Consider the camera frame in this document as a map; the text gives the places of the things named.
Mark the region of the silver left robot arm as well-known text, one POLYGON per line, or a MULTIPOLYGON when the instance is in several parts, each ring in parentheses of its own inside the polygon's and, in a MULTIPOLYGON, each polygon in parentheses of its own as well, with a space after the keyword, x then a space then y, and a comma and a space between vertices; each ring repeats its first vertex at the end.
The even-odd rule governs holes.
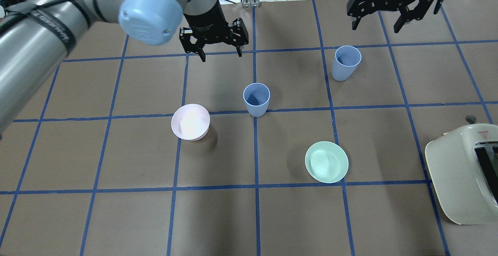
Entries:
POLYGON ((94 22, 116 23, 148 45, 168 43, 176 30, 186 53, 205 61, 204 46, 224 43, 242 54, 249 35, 242 19, 224 17, 219 0, 27 0, 1 22, 1 132, 61 65, 94 22), (179 28, 185 19, 187 28, 179 28))

